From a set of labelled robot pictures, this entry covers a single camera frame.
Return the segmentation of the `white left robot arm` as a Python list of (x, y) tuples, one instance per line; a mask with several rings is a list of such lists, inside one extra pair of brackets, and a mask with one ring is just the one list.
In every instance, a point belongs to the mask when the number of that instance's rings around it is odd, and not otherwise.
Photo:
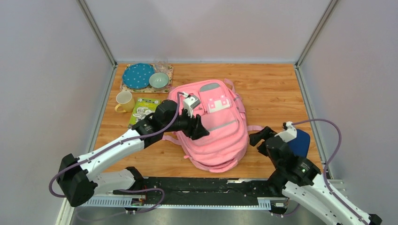
[(200, 100), (188, 96), (183, 100), (165, 100), (157, 106), (155, 112), (145, 116), (127, 132), (101, 148), (78, 157), (68, 154), (60, 163), (59, 172), (51, 179), (49, 190), (57, 182), (72, 207), (80, 206), (101, 192), (126, 189), (131, 194), (143, 190), (143, 181), (135, 177), (128, 169), (116, 173), (104, 173), (122, 158), (141, 151), (160, 141), (165, 132), (181, 131), (191, 140), (209, 135), (202, 125), (201, 116), (193, 111)]

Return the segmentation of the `pink backpack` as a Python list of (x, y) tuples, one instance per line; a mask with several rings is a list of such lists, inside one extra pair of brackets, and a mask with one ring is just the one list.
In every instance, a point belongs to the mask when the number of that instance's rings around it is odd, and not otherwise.
[(198, 169), (224, 173), (235, 167), (246, 153), (248, 133), (263, 128), (247, 125), (246, 110), (233, 82), (225, 79), (185, 84), (172, 89), (168, 98), (176, 101), (178, 92), (198, 97), (200, 104), (193, 113), (201, 116), (209, 135), (193, 141), (178, 131), (175, 138), (164, 135), (163, 140), (180, 145), (185, 158)]

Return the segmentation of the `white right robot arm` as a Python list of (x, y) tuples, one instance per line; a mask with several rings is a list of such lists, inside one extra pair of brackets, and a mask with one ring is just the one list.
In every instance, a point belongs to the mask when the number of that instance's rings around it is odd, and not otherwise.
[(284, 123), (279, 133), (270, 127), (248, 126), (249, 144), (268, 157), (275, 171), (268, 191), (296, 201), (328, 225), (379, 225), (382, 219), (350, 202), (324, 178), (319, 167), (307, 158), (310, 135)]

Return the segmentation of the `green comic book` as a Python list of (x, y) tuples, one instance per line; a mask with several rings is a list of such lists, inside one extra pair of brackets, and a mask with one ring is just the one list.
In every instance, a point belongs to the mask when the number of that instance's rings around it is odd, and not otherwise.
[(140, 120), (143, 120), (147, 115), (155, 112), (157, 106), (162, 102), (160, 99), (153, 98), (138, 98), (135, 107), (132, 111), (128, 128), (132, 128)]

